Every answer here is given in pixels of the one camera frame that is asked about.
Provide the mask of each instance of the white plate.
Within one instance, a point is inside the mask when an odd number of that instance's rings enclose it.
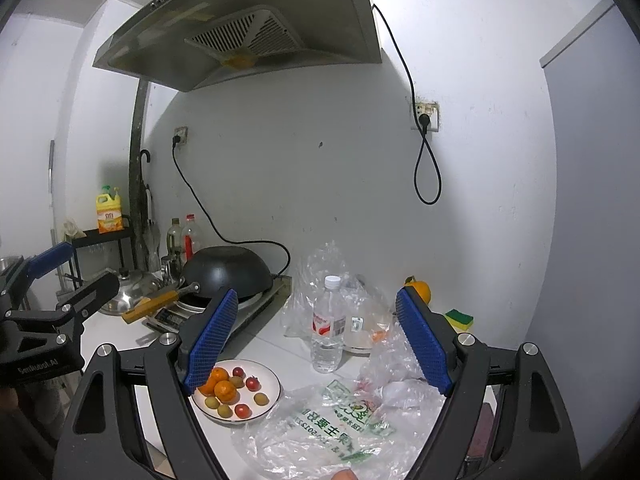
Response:
[[[228,372],[229,376],[231,376],[231,372],[235,367],[241,367],[242,370],[244,370],[243,379],[247,380],[247,378],[251,376],[257,377],[258,381],[260,381],[260,389],[257,392],[250,392],[247,387],[244,386],[238,390],[238,393],[240,393],[240,400],[238,400],[236,404],[246,404],[251,409],[251,416],[249,418],[240,418],[236,415],[236,412],[234,412],[234,414],[229,418],[222,418],[218,415],[216,410],[206,407],[204,401],[207,397],[196,389],[191,398],[195,405],[211,420],[221,422],[222,424],[244,424],[245,422],[255,420],[256,418],[265,415],[271,408],[273,408],[277,400],[280,398],[280,391],[282,389],[280,381],[276,377],[276,374],[266,366],[246,359],[228,359],[226,361],[219,361],[216,363],[216,366],[224,368]],[[266,406],[258,406],[255,403],[254,395],[257,393],[264,393],[269,397],[269,403]],[[232,411],[236,404],[229,406]]]

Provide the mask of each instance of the black rack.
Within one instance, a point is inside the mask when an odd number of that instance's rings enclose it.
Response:
[[[96,245],[105,244],[108,242],[117,242],[118,243],[118,254],[120,256],[120,266],[126,267],[124,263],[124,255],[122,253],[122,241],[125,238],[129,238],[131,243],[131,256],[133,258],[133,267],[134,269],[138,268],[138,259],[136,258],[136,251],[134,248],[134,240],[135,236],[133,233],[133,229],[131,227],[125,227],[118,231],[111,231],[108,233],[101,233],[98,229],[89,229],[85,231],[85,237],[82,238],[74,238],[70,240],[73,249],[74,249],[74,257],[73,260],[69,260],[69,269],[70,274],[65,274],[65,277],[70,279],[74,284],[74,290],[78,290],[79,287],[82,286],[84,281],[82,280],[82,275],[80,273],[80,263],[78,261],[78,249],[82,247],[92,247]]]

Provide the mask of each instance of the white bottle cap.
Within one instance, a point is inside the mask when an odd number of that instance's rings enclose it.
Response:
[[[340,288],[340,276],[325,276],[324,288],[329,290],[337,290]]]

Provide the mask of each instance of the kitchen counter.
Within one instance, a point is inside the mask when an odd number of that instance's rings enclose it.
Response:
[[[312,384],[328,384],[334,379],[355,379],[360,366],[368,357],[353,356],[345,352],[342,365],[333,374],[319,374],[310,362],[308,346],[298,338],[285,338],[280,322],[279,304],[265,309],[242,333],[239,333],[220,355],[222,359],[249,359],[269,367],[280,380],[283,389],[295,390]],[[126,325],[120,317],[105,316],[100,312],[84,322],[81,339],[82,356],[88,362],[102,343],[111,343],[118,350],[147,346],[158,333],[144,326],[141,321]],[[136,386],[140,420],[146,440],[164,452],[156,427],[147,390]],[[486,400],[495,410],[495,397],[487,388]],[[208,419],[196,406],[193,411],[211,449],[222,464],[229,478],[258,480],[263,478],[253,471],[236,452],[230,439],[230,428]]]

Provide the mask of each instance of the orange fruit on counter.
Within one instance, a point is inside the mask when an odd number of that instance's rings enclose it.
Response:
[[[218,381],[213,378],[213,375],[210,375],[206,383],[202,386],[198,386],[198,391],[204,396],[210,397],[214,394],[217,382]]]
[[[236,398],[236,387],[230,381],[218,381],[214,387],[216,397],[222,402],[229,402]]]
[[[415,291],[418,293],[418,296],[422,298],[424,304],[429,304],[431,301],[431,289],[426,282],[418,282],[415,279],[415,276],[409,276],[406,280],[404,280],[405,286],[412,286]]]
[[[216,382],[229,380],[228,372],[224,368],[220,368],[219,366],[216,366],[215,368],[213,368],[213,370],[211,371],[210,377],[213,377],[216,380]]]

